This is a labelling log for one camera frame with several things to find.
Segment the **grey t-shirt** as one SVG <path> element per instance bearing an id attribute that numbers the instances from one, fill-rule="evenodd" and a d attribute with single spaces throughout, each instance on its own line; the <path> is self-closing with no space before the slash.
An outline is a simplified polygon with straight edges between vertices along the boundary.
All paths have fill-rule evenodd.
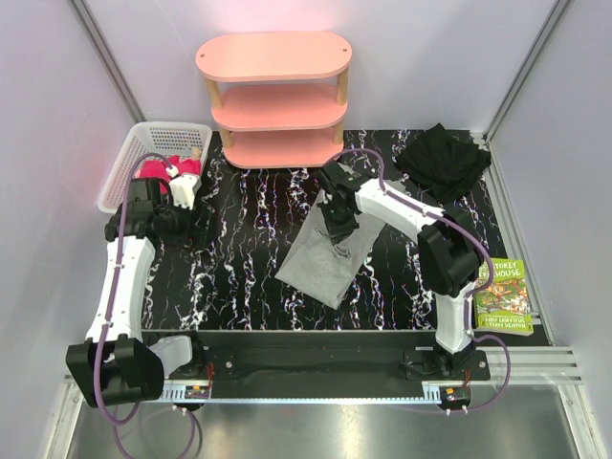
<path id="1" fill-rule="evenodd" d="M 357 216 L 359 228 L 334 245 L 324 225 L 317 194 L 294 243 L 275 278 L 325 306 L 337 309 L 384 227 L 384 221 Z"/>

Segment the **black t-shirt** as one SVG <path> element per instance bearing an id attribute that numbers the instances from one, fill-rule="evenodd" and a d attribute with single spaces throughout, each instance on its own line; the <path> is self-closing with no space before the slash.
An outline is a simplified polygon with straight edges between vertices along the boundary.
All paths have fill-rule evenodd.
<path id="1" fill-rule="evenodd" d="M 474 143 L 454 139 L 437 123 L 398 154 L 395 163 L 436 201 L 446 205 L 471 191 L 491 165 L 492 155 Z"/>

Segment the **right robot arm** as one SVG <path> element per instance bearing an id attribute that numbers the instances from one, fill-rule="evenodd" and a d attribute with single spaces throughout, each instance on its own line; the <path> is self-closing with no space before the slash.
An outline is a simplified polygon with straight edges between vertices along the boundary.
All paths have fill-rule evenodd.
<path id="1" fill-rule="evenodd" d="M 331 242 L 338 244 L 359 228 L 357 217 L 370 215 L 416 242 L 424 287 L 435 294 L 437 327 L 432 368 L 455 379 L 474 352 L 470 306 L 487 251 L 457 213 L 420 203 L 371 175 L 330 162 L 317 177 L 324 191 L 318 205 Z"/>

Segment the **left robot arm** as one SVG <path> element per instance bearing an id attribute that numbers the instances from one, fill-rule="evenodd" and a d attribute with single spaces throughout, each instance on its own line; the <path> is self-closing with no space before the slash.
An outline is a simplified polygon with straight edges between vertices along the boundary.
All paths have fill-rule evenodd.
<path id="1" fill-rule="evenodd" d="M 66 364 L 87 404 L 96 407 L 154 401 L 170 377 L 194 379 L 207 356 L 194 334 L 142 340 L 145 286 L 159 248 L 200 249 L 208 221 L 194 207 L 199 176 L 183 173 L 168 181 L 136 178 L 104 227 L 107 266 L 95 318 L 85 341 L 69 346 Z"/>

